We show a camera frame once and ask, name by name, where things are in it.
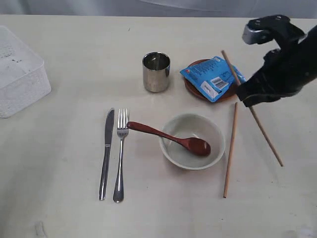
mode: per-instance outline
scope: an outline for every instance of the tabletop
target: tabletop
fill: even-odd
[[[1,15],[0,22],[45,60],[52,92],[0,120],[0,237],[316,236],[316,91],[254,107],[285,167],[280,167],[250,111],[239,103],[228,197],[222,198],[234,103],[210,104],[188,93],[179,71],[221,56],[249,78],[277,47],[246,45],[246,18],[145,18]],[[305,32],[317,20],[293,19]],[[142,57],[170,56],[170,87],[149,93]],[[162,155],[156,136],[131,131],[124,146],[125,200],[112,200],[119,155],[113,131],[106,200],[98,200],[104,126],[110,108],[162,128],[196,113],[223,132],[223,158],[185,171]]]

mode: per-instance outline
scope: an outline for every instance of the robotic hand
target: robotic hand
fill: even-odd
[[[283,15],[249,21],[242,36],[245,43],[275,40],[280,49],[264,56],[264,65],[236,91],[246,107],[275,102],[297,94],[317,77],[317,26],[305,33]]]

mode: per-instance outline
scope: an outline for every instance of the white plastic basket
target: white plastic basket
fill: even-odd
[[[0,26],[0,118],[8,118],[50,91],[44,60]]]

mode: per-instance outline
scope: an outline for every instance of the metal cup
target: metal cup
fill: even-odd
[[[170,59],[159,52],[148,53],[143,57],[143,84],[150,92],[161,92],[168,88]]]

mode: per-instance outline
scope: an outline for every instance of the fork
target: fork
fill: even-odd
[[[120,153],[119,153],[117,179],[115,181],[115,187],[114,187],[114,193],[113,193],[114,202],[121,202],[124,198],[122,160],[123,160],[124,138],[129,134],[129,129],[127,127],[128,122],[129,122],[128,109],[119,109],[117,135],[120,138]]]

